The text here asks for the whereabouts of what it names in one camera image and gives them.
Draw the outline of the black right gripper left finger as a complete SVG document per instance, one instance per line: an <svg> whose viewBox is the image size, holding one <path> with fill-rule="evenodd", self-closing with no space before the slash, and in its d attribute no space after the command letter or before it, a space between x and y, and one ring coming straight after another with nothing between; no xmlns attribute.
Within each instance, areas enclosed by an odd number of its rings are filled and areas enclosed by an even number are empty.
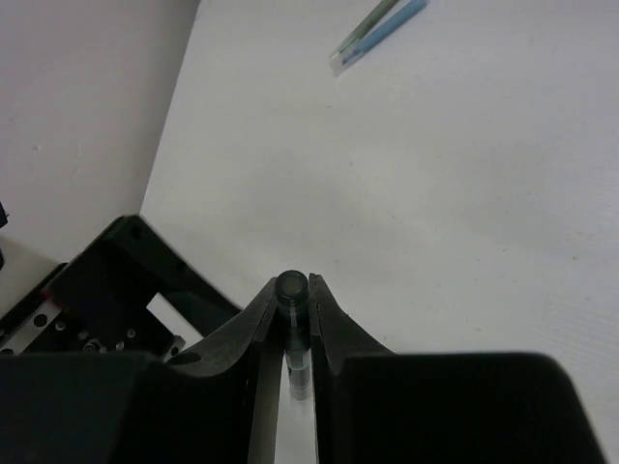
<svg viewBox="0 0 619 464"><path fill-rule="evenodd" d="M1 360L5 463L271 463L275 286L168 362L140 352Z"/></svg>

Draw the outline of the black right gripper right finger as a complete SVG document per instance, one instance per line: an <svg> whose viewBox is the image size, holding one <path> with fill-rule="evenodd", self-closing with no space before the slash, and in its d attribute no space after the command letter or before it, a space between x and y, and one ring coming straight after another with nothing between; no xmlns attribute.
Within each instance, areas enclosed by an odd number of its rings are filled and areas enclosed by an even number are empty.
<svg viewBox="0 0 619 464"><path fill-rule="evenodd" d="M602 463L562 366L540 353L396 354L309 279L321 463Z"/></svg>

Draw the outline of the black gel pen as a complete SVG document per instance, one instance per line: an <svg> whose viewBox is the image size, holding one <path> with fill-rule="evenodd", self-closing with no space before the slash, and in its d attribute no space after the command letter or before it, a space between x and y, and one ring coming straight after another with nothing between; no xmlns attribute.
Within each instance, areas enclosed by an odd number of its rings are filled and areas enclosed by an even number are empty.
<svg viewBox="0 0 619 464"><path fill-rule="evenodd" d="M284 354L293 399L304 401L310 394L309 281L295 270L285 271L276 280L277 311L284 325Z"/></svg>

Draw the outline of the grey green pen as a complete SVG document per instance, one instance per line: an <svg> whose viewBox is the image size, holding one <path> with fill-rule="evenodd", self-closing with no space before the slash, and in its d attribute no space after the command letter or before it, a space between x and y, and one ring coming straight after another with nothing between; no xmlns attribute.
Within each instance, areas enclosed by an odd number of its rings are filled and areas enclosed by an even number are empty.
<svg viewBox="0 0 619 464"><path fill-rule="evenodd" d="M330 55L330 60L343 57L356 45L396 4L398 0L381 0L370 13L350 32Z"/></svg>

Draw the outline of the light blue pen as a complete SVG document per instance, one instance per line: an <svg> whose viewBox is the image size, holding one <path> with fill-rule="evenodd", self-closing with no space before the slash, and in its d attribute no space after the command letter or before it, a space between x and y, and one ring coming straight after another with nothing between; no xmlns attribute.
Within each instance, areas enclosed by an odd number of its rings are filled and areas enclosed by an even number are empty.
<svg viewBox="0 0 619 464"><path fill-rule="evenodd" d="M353 66L362 57L372 51L377 45L387 39L412 17L421 12L428 4L426 0L405 1L395 12L394 6L356 45L349 49L343 57L333 61L329 58L329 65L333 76L339 76Z"/></svg>

